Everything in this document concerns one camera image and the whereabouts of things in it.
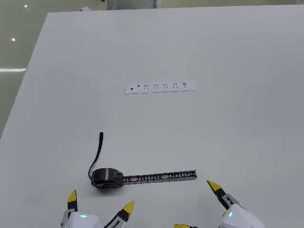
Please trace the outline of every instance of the tape measure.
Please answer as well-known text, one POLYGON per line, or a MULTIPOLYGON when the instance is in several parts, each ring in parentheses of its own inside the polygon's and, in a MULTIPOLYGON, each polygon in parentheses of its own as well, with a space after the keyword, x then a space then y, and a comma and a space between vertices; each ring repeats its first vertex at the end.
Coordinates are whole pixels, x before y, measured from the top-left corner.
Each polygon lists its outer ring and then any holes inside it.
POLYGON ((170 182, 170 181, 189 181, 197 178, 196 171, 178 171, 178 172, 165 172, 148 175, 124 176, 122 172, 113 168, 100 168, 92 172, 93 165, 98 160, 101 147, 103 144, 104 134, 99 134, 99 145, 97 155, 89 168, 88 176, 91 179, 91 184, 100 189, 119 188, 123 185, 129 184, 144 184, 144 183, 157 183, 157 182, 170 182))

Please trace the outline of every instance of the tiled floor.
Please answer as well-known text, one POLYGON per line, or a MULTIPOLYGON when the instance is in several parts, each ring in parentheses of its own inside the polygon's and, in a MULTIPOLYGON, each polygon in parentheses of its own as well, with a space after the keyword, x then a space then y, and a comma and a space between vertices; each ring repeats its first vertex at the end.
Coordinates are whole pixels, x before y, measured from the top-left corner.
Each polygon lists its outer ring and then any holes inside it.
MULTIPOLYGON (((298 0, 162 0, 160 8, 297 4, 298 0)), ((107 0, 0 1, 0 136, 48 12, 107 9, 107 0)), ((151 8, 150 0, 116 0, 117 9, 151 8)))

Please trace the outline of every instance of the table surface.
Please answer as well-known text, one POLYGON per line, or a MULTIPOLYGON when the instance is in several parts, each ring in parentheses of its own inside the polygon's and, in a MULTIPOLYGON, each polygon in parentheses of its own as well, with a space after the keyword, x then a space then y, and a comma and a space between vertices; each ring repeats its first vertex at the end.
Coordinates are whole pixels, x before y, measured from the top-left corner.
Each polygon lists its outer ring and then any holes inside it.
POLYGON ((48 14, 0 142, 2 227, 58 227, 70 192, 106 224, 218 227, 206 179, 267 227, 303 225, 304 6, 48 14), (193 92, 124 94, 193 79, 193 92), (99 191, 88 167, 196 169, 192 181, 99 191))

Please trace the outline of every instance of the white power strip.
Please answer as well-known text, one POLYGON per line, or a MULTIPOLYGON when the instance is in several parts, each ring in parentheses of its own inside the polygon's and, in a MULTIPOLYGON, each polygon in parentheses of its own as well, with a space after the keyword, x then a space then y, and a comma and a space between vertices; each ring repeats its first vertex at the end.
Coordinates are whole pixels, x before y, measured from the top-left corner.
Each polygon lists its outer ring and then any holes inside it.
POLYGON ((133 83, 126 85, 124 89, 126 94, 193 91, 194 82, 185 80, 182 82, 133 83))

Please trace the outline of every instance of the yellow fingertip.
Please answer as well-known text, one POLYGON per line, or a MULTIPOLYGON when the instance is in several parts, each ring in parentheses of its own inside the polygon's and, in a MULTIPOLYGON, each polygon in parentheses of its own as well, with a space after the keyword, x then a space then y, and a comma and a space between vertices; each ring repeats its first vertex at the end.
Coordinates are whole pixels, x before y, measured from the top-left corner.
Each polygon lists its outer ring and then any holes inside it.
POLYGON ((228 212, 227 210, 224 212, 223 217, 227 214, 227 212, 228 212))
POLYGON ((219 189, 221 189, 222 187, 220 186, 220 185, 218 185, 217 183, 214 183, 214 182, 212 182, 212 181, 210 181, 210 180, 207 180, 207 183, 208 183, 208 185, 210 186, 210 188, 212 189, 212 191, 216 191, 216 190, 219 190, 219 189))
POLYGON ((188 225, 174 224, 174 228, 190 228, 190 226, 188 226, 188 225))
POLYGON ((67 199, 67 202, 72 202, 72 201, 76 201, 77 198, 76 198, 76 190, 73 190, 70 197, 67 199))
POLYGON ((123 208, 126 212, 128 212, 129 219, 130 219, 130 216, 131 216, 134 204, 135 204, 135 201, 132 200, 130 203, 128 203, 127 205, 125 205, 125 207, 123 208))

